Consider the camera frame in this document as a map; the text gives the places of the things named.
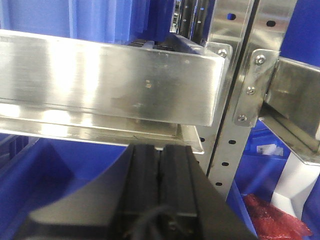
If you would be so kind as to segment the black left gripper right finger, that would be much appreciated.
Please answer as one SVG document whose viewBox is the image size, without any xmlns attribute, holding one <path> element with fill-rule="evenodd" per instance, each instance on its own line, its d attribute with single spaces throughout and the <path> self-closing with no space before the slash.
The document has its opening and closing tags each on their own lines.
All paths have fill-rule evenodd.
<svg viewBox="0 0 320 240">
<path fill-rule="evenodd" d="M 190 146 L 166 145 L 159 171 L 160 203 L 169 206 L 172 239 L 256 239 L 212 186 Z"/>
</svg>

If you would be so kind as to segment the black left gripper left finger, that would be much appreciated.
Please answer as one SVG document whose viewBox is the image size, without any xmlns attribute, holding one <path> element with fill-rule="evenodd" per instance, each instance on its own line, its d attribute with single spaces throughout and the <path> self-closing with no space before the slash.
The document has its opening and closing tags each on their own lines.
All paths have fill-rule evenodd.
<svg viewBox="0 0 320 240">
<path fill-rule="evenodd" d="M 16 240 L 158 240 L 158 156 L 148 144 L 128 146 L 99 176 L 31 211 Z"/>
</svg>

